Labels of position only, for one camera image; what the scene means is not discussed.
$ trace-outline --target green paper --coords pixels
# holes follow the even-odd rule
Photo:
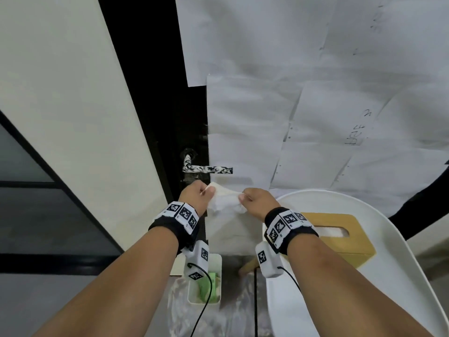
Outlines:
[[[210,279],[212,280],[212,293],[210,294],[210,303],[215,303],[217,301],[217,295],[216,295],[216,288],[215,288],[215,279],[217,274],[215,272],[209,273]],[[199,287],[199,297],[203,302],[206,302],[207,298],[209,297],[209,291],[210,291],[210,282],[207,277],[202,277],[201,279],[197,280],[198,287]]]

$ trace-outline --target white paper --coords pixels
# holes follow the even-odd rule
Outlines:
[[[209,134],[265,135],[283,140],[302,87],[291,82],[207,77]]]
[[[449,142],[449,85],[417,84],[402,90],[379,114],[370,136]]]
[[[207,205],[208,214],[210,214],[210,212],[230,212],[240,214],[246,212],[246,208],[239,201],[240,192],[225,188],[216,182],[209,183],[206,189],[209,187],[215,187],[215,193]]]
[[[233,174],[210,174],[210,180],[243,191],[248,187],[268,189],[281,154],[282,140],[266,136],[212,134],[209,163],[233,167]]]
[[[205,218],[210,253],[254,255],[262,241],[261,222],[248,213],[216,213]]]
[[[248,75],[318,62],[336,0],[176,0],[189,86],[216,66]]]
[[[360,145],[398,85],[307,82],[290,124],[288,141]]]
[[[368,138],[331,190],[360,198],[390,216],[435,181],[448,160],[448,151],[417,148],[411,141]]]
[[[339,0],[321,63],[397,73],[448,72],[449,0]]]
[[[271,188],[328,189],[357,147],[285,142]]]

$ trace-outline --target white cloth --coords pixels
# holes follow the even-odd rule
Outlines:
[[[207,206],[207,209],[210,209],[213,212],[221,212],[223,210],[233,211],[240,214],[246,212],[246,208],[242,206],[239,201],[239,194],[241,194],[240,192],[220,186],[216,182],[211,182],[206,189],[209,187],[215,187],[216,190],[214,197],[210,200]]]

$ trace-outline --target white tray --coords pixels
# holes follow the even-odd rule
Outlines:
[[[278,201],[286,208],[302,212],[354,215],[377,252],[358,270],[435,337],[449,336],[446,315],[410,248],[396,227],[377,209],[328,190],[300,190],[281,196]],[[416,213],[416,221],[421,215]],[[293,274],[290,264],[285,259],[283,263]],[[287,274],[267,279],[267,300],[275,336],[319,337],[301,293]]]

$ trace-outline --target handwriting on paper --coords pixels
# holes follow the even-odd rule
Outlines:
[[[360,145],[362,139],[365,137],[363,135],[363,132],[364,129],[366,128],[366,123],[371,118],[372,113],[373,112],[370,109],[363,110],[359,124],[356,124],[352,128],[352,131],[346,137],[345,144],[348,144],[350,146]]]

